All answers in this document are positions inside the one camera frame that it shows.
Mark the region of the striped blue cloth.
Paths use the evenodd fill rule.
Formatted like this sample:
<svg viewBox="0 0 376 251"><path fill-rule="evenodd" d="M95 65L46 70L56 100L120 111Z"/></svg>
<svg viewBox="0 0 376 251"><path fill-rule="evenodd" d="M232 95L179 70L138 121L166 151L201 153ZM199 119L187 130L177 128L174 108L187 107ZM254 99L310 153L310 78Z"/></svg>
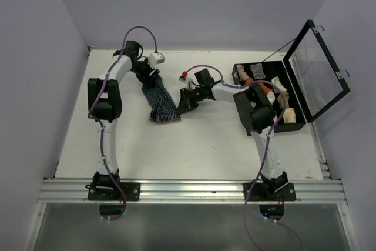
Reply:
<svg viewBox="0 0 376 251"><path fill-rule="evenodd" d="M165 124L181 120L180 115L176 113L176 104L165 88L160 75L156 77L153 87L142 86L142 92L151 107L149 119L152 122Z"/></svg>

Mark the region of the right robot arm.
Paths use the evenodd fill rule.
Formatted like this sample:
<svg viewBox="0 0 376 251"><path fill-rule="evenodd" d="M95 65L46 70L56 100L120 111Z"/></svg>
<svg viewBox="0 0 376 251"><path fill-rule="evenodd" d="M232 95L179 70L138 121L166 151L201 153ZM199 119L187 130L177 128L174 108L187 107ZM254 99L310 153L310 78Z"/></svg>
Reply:
<svg viewBox="0 0 376 251"><path fill-rule="evenodd" d="M276 199L288 184L287 174L280 165L278 152L273 148L275 115L267 95L259 83L250 86L229 85L223 81L215 81L208 69L195 73L197 85L183 72L179 80L185 83L180 90L180 101L176 113L181 115L196 109L199 102L205 99L226 101L236 106L243 128L251 133L260 157L261 191L265 198Z"/></svg>

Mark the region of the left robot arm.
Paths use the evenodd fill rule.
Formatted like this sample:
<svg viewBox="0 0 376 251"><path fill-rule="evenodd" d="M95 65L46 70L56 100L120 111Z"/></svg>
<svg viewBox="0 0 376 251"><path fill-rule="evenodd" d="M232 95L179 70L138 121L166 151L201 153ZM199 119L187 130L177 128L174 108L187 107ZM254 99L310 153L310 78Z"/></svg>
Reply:
<svg viewBox="0 0 376 251"><path fill-rule="evenodd" d="M144 58L142 47L136 41L127 41L125 47L115 51L110 67L99 77L90 78L87 83L88 118L98 125L100 157L95 173L99 178L119 177L116 157L116 127L122 113L120 83L132 72L145 86L154 86L159 70L156 66L165 62L165 56L152 52Z"/></svg>

